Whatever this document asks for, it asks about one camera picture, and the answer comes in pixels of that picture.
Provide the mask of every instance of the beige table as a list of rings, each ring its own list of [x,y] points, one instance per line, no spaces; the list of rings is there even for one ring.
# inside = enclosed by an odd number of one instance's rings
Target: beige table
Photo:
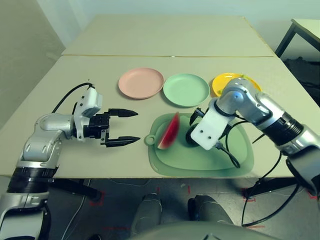
[[[300,35],[309,44],[320,51],[320,19],[291,19],[292,24],[286,32],[275,54],[280,58],[295,34]]]
[[[2,128],[0,175],[12,174],[37,118],[51,112],[69,89],[88,79],[103,95],[103,110],[126,108],[139,113],[139,116],[132,118],[113,117],[111,137],[137,136],[143,139],[158,116],[176,111],[194,111],[195,108],[171,105],[161,92],[145,100],[132,100],[122,96],[117,87],[119,77],[127,70],[137,67],[157,69],[165,78],[177,73],[196,74],[208,83],[220,73],[244,73],[258,81],[263,90],[293,117],[320,133],[320,109],[277,57],[62,56]],[[72,94],[59,112],[70,113],[83,91],[84,89]],[[210,98],[201,107],[206,108],[209,100]],[[250,124],[243,127],[251,140],[261,134]],[[273,166],[279,154],[266,137],[254,144],[253,152],[253,170],[244,177],[261,177]],[[66,141],[59,164],[56,176],[64,178],[163,177],[151,168],[147,146],[143,140],[115,148],[102,147],[96,139],[88,139],[86,143]],[[292,175],[284,160],[270,174],[270,177],[288,176]]]
[[[63,55],[275,56],[242,16],[121,14],[98,15]]]

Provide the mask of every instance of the red tape mark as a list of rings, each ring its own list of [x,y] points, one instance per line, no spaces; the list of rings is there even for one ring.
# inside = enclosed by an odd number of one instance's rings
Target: red tape mark
[[[245,190],[246,190],[246,188],[241,188],[241,190],[242,190],[242,197],[243,197],[243,201],[245,202],[246,201],[246,197],[245,197]],[[254,198],[248,198],[248,201],[247,201],[248,203],[252,203],[252,202],[256,202],[256,198],[254,197]]]
[[[96,206],[103,206],[104,205],[104,200],[105,200],[105,191],[101,191],[101,197],[99,201],[90,201],[89,204],[91,207],[96,207]]]
[[[262,229],[265,228],[266,226],[264,225],[258,225],[258,226],[247,226],[247,229]]]
[[[306,192],[308,193],[310,199],[317,199],[317,196],[312,196],[308,190]]]
[[[254,198],[249,198],[247,202],[248,202],[248,203],[256,202],[256,198],[255,198],[255,197],[254,197]]]
[[[104,226],[103,230],[109,231],[130,231],[130,227],[126,226]]]

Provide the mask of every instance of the wall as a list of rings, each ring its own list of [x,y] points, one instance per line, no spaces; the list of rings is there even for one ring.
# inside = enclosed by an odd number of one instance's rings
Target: wall
[[[245,16],[275,50],[292,18],[320,19],[320,0],[38,0],[61,41],[68,46],[96,14],[208,14]],[[320,53],[295,36],[283,59]]]
[[[63,50],[36,0],[0,1],[0,129]]]

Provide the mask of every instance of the green plate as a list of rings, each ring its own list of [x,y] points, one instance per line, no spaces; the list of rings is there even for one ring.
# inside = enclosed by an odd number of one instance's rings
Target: green plate
[[[250,172],[254,165],[251,143],[241,126],[232,129],[228,138],[230,152],[237,158],[240,168],[235,168],[226,153],[216,148],[207,151],[186,142],[190,113],[180,113],[178,136],[171,147],[161,150],[158,141],[174,114],[158,117],[152,124],[144,142],[148,145],[149,162],[159,174],[172,177],[236,177]]]
[[[182,107],[194,107],[203,103],[210,94],[208,83],[201,77],[188,73],[169,77],[163,86],[167,99]]]

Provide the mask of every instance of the pink plate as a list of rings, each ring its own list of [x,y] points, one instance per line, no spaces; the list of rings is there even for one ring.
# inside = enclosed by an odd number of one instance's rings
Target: pink plate
[[[147,99],[159,92],[164,86],[160,72],[148,67],[131,69],[119,79],[120,91],[133,99]]]

